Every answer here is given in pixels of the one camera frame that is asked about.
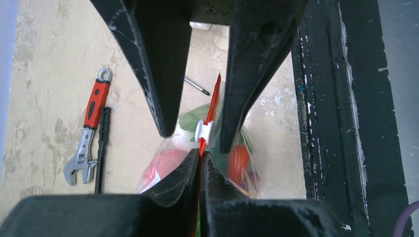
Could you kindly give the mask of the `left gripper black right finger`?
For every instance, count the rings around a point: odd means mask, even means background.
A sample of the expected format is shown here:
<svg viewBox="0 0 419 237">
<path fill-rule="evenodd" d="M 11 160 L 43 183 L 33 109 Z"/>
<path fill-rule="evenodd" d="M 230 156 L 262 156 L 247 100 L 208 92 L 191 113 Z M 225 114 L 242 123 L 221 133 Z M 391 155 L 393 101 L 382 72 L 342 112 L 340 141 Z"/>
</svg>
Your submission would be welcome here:
<svg viewBox="0 0 419 237">
<path fill-rule="evenodd" d="M 203 237 L 340 237 L 341 223 L 323 202 L 251 199 L 215 167 L 201 163 L 200 230 Z"/>
</svg>

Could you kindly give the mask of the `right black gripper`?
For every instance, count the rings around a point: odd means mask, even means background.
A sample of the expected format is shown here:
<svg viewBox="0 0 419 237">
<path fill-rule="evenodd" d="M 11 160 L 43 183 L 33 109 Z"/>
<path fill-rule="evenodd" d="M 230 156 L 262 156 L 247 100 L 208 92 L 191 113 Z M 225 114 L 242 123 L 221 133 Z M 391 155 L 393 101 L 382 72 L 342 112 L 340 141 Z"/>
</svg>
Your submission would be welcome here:
<svg viewBox="0 0 419 237">
<path fill-rule="evenodd" d="M 305 0 L 93 0 L 134 72 L 161 137 L 179 114 L 192 29 L 229 26 L 220 152 L 230 152 L 245 117 L 291 50 Z"/>
</svg>

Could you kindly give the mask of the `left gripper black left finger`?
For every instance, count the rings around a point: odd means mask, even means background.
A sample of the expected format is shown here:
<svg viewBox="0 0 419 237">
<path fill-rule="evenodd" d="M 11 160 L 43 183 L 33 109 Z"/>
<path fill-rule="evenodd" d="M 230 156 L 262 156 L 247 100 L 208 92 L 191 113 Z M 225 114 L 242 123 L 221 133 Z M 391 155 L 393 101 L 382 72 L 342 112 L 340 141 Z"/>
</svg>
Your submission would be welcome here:
<svg viewBox="0 0 419 237">
<path fill-rule="evenodd" d="M 193 237 L 199 150 L 141 194 L 43 195 L 21 200 L 3 237 Z"/>
</svg>

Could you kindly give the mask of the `orange carrot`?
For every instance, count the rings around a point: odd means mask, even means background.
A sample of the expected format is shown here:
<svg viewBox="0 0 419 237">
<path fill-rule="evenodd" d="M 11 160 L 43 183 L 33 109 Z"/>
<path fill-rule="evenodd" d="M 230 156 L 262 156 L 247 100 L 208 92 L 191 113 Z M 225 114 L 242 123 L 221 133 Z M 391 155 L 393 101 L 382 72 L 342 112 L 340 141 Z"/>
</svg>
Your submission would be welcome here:
<svg viewBox="0 0 419 237">
<path fill-rule="evenodd" d="M 242 184 L 249 161 L 250 154 L 246 145 L 236 145 L 229 155 L 227 177 L 236 184 Z"/>
</svg>

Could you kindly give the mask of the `clear orange-zip bag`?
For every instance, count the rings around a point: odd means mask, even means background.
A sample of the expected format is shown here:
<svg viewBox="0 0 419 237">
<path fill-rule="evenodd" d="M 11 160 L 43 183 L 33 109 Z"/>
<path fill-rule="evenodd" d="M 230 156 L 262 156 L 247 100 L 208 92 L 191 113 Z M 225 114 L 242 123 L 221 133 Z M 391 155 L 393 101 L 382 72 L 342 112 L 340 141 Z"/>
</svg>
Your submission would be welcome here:
<svg viewBox="0 0 419 237">
<path fill-rule="evenodd" d="M 212 92 L 207 118 L 201 119 L 196 127 L 195 140 L 197 143 L 200 143 L 200 146 L 197 149 L 201 155 L 204 152 L 210 152 L 212 154 L 212 160 L 215 167 L 224 177 L 228 179 L 228 181 L 231 181 L 227 177 L 227 166 L 230 152 L 236 145 L 245 144 L 250 154 L 250 161 L 245 172 L 244 180 L 242 184 L 236 184 L 233 181 L 231 182 L 246 196 L 250 198 L 257 198 L 260 187 L 260 177 L 255 162 L 255 156 L 253 155 L 253 145 L 246 133 L 246 130 L 243 128 L 240 129 L 229 153 L 223 154 L 220 152 L 223 96 L 224 82 L 221 80 L 221 76 L 218 76 Z M 155 154 L 167 149 L 178 149 L 171 141 L 172 136 L 173 135 L 163 140 Z"/>
</svg>

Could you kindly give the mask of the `red pink fruit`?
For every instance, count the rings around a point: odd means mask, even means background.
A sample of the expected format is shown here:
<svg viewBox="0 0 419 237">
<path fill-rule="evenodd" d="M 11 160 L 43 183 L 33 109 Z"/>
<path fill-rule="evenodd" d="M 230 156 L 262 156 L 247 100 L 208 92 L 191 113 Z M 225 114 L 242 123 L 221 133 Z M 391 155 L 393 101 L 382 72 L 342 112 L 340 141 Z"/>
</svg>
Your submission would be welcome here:
<svg viewBox="0 0 419 237">
<path fill-rule="evenodd" d="M 186 155 L 186 151 L 178 149 L 157 152 L 141 175 L 137 192 L 142 193 L 160 182 L 182 163 Z"/>
</svg>

